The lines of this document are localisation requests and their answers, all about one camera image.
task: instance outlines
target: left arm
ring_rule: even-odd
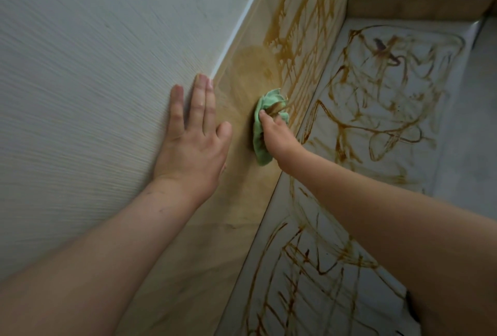
[[[217,187],[231,126],[216,129],[212,81],[195,80],[188,127],[183,89],[154,180],[126,208],[0,284],[0,334],[112,334],[164,249]]]

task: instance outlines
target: right arm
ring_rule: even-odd
[[[302,147],[281,118],[259,115],[283,171],[444,323],[497,333],[497,222],[377,182]]]

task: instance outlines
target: green rag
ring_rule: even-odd
[[[279,89],[271,90],[266,95],[263,95],[259,102],[257,102],[257,106],[255,107],[254,113],[254,123],[253,123],[253,149],[255,151],[255,156],[257,157],[257,163],[259,166],[267,165],[272,161],[273,157],[266,149],[266,144],[264,144],[264,136],[262,134],[262,124],[259,120],[259,111],[266,110],[271,107],[273,104],[277,102],[285,102],[286,100],[280,94]],[[279,112],[281,118],[288,124],[288,113]]]

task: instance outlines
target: cleaning cloth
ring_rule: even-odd
[[[255,107],[254,113],[254,124],[253,124],[253,149],[255,151],[255,156],[257,157],[257,163],[259,166],[267,165],[272,161],[273,157],[269,154],[266,149],[266,144],[264,144],[264,136],[262,134],[262,125],[259,120],[259,111],[265,110],[269,115],[276,116],[272,114],[271,111],[277,112],[287,106],[287,101],[280,94],[279,89],[271,90],[266,95],[263,95],[257,106]],[[281,118],[288,124],[288,113],[278,112]]]

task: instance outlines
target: left hand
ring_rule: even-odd
[[[183,117],[183,88],[171,90],[170,120],[154,169],[154,182],[173,184],[186,198],[201,206],[216,190],[231,144],[228,122],[216,128],[213,82],[195,78],[188,126]]]

